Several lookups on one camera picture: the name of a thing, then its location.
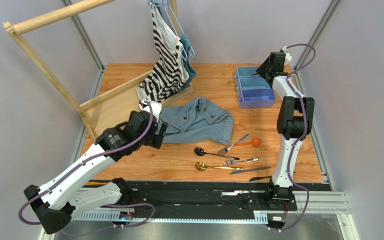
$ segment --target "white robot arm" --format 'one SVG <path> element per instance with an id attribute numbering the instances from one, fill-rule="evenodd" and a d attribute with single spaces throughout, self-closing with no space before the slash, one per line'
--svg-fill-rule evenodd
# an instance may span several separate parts
<path id="1" fill-rule="evenodd" d="M 158 127 L 162 105 L 151 102 L 141 108 L 140 112 L 131 111 L 128 122 L 103 131 L 96 142 L 57 177 L 39 187 L 27 187 L 23 192 L 28 202 L 19 211 L 20 220 L 27 224 L 41 224 L 47 234 L 53 234 L 64 228 L 72 218 L 89 210 L 111 204 L 129 204 L 133 191 L 122 178 L 115 178 L 91 190 L 79 189 L 100 171 L 142 145 L 161 147 L 167 129 L 166 123 Z M 29 222 L 22 217 L 22 211 L 28 205 L 39 222 Z"/>
<path id="2" fill-rule="evenodd" d="M 256 70 L 282 99 L 282 105 L 276 128 L 281 138 L 278 162 L 271 176 L 266 201 L 275 204 L 288 204 L 293 197 L 292 177 L 296 166 L 297 156 L 303 144 L 301 139 L 305 128 L 306 135 L 312 130 L 315 100 L 304 96 L 292 83 L 284 67 L 292 59 L 287 48 L 283 47 L 279 52 L 271 52 L 270 56 Z M 304 113 L 300 99 L 304 103 Z M 295 115 L 300 112 L 306 116 Z"/>

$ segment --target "blue clothing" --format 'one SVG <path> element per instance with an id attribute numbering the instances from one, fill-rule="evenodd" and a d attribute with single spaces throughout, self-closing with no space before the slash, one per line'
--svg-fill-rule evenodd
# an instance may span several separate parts
<path id="1" fill-rule="evenodd" d="M 232 115 L 205 97 L 191 99 L 184 106 L 164 107 L 159 119 L 168 124 L 162 141 L 164 144 L 195 143 L 211 139 L 228 145 L 234 128 Z"/>
<path id="2" fill-rule="evenodd" d="M 189 37 L 186 34 L 183 34 L 180 37 L 180 42 L 183 44 L 184 50 L 186 51 L 187 61 L 183 60 L 183 66 L 186 69 L 186 72 L 189 74 L 189 78 L 187 81 L 184 83 L 184 85 L 181 87 L 181 89 L 178 91 L 180 93 L 181 91 L 185 90 L 189 84 L 191 83 L 192 79 L 194 79 L 197 76 L 197 71 L 195 71 L 191 64 L 189 63 L 189 51 L 191 48 L 191 41 L 189 41 Z"/>

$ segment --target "wooden frame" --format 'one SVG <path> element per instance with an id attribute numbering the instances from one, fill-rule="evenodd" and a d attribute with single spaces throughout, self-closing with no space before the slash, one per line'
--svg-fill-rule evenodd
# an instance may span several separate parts
<path id="1" fill-rule="evenodd" d="M 148 71 L 104 94 L 79 104 L 22 35 L 112 1 L 114 0 L 83 0 L 18 24 L 13 25 L 9 21 L 3 23 L 4 28 L 13 40 L 80 115 L 92 139 L 95 139 L 104 129 L 126 121 L 131 110 L 139 110 L 139 97 L 136 94 L 136 88 L 152 71 Z M 171 6 L 177 15 L 176 0 L 171 0 Z M 194 86 L 190 85 L 184 91 L 163 101 L 162 105 L 167 107 L 186 98 L 193 92 Z"/>

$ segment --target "silver fork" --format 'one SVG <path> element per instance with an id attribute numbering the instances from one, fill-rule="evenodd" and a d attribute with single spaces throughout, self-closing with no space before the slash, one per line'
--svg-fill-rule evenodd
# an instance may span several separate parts
<path id="1" fill-rule="evenodd" d="M 230 146 L 228 146 L 228 147 L 225 147 L 225 148 L 223 148 L 222 150 L 218 151 L 217 154 L 220 155 L 220 156 L 227 154 L 227 153 L 229 152 L 229 150 L 231 150 L 231 148 L 232 148 L 235 144 L 239 144 L 240 142 L 246 140 L 246 139 L 249 138 L 249 137 L 250 137 L 249 134 L 243 136 L 241 139 L 239 139 L 239 140 L 238 140 L 237 142 L 235 142 L 234 144 L 232 144 L 232 145 L 230 145 Z"/>
<path id="2" fill-rule="evenodd" d="M 237 163 L 248 163 L 248 162 L 254 162 L 254 161 L 257 161 L 257 160 L 259 160 L 258 157 L 253 157 L 253 158 L 242 160 L 242 161 L 230 159 L 230 160 L 226 160 L 226 161 L 222 162 L 221 164 L 223 166 L 230 166 L 230 165 L 234 165 L 234 164 L 237 164 Z"/>

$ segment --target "silver knife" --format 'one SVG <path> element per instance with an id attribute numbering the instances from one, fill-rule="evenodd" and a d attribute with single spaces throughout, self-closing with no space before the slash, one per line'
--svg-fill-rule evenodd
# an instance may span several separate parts
<path id="1" fill-rule="evenodd" d="M 257 171 L 257 170 L 265 170 L 265 169 L 270 169 L 271 166 L 264 166 L 264 167 L 258 167 L 258 168 L 253 168 L 253 169 L 246 169 L 246 170 L 235 170 L 230 173 L 232 174 L 240 174 L 240 173 L 246 173 L 246 172 L 251 172 L 251 171 Z"/>

